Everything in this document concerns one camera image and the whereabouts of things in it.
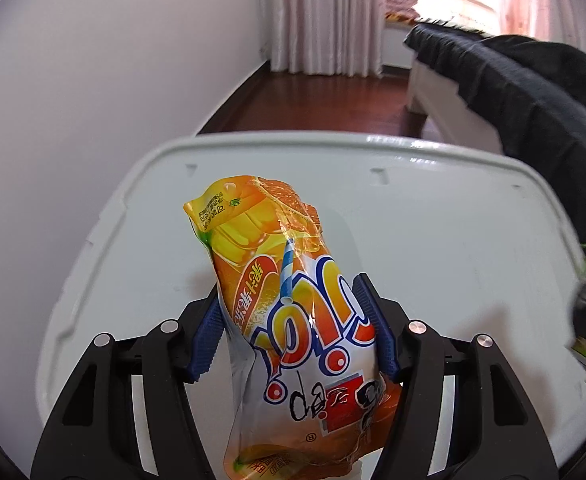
windowsill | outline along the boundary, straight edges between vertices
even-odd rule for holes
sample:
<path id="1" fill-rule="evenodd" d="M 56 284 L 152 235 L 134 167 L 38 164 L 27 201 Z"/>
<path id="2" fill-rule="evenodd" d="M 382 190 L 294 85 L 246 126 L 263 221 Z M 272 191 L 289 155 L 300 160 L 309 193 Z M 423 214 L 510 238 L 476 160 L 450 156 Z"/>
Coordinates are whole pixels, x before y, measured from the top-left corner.
<path id="1" fill-rule="evenodd" d="M 398 28 L 399 30 L 405 30 L 406 32 L 408 32 L 414 26 L 414 23 L 394 22 L 393 20 L 385 20 L 385 28 Z"/>

orange juice pouch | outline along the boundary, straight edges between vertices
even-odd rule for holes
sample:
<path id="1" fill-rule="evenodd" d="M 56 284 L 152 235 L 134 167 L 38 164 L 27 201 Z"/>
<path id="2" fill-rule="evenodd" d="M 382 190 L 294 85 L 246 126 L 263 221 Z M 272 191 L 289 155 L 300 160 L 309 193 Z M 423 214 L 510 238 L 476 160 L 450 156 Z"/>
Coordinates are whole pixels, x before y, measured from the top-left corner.
<path id="1" fill-rule="evenodd" d="M 224 178 L 184 205 L 217 274 L 233 372 L 233 480 L 342 476 L 384 445 L 399 386 L 375 330 L 291 186 Z"/>

white wall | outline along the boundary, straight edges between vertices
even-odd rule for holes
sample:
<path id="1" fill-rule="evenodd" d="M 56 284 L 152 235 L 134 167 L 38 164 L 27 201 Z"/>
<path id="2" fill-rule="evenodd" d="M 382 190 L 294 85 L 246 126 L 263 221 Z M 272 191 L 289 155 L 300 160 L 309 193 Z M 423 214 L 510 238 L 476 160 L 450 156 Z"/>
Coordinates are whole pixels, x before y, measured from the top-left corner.
<path id="1" fill-rule="evenodd" d="M 382 31 L 382 64 L 410 68 L 413 51 L 404 44 L 412 27 L 387 23 Z"/>
<path id="2" fill-rule="evenodd" d="M 0 1 L 0 444 L 28 471 L 49 312 L 127 170 L 262 62 L 258 0 Z"/>

